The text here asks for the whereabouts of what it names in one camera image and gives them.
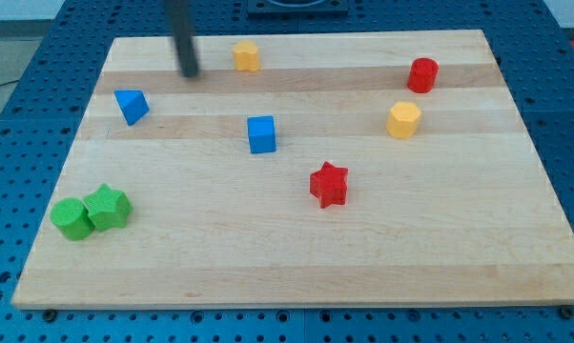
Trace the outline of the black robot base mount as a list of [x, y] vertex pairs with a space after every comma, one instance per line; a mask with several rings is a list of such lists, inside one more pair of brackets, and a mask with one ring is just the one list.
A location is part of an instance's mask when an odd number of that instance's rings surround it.
[[248, 17], [283, 14], [346, 14], [349, 0], [247, 0]]

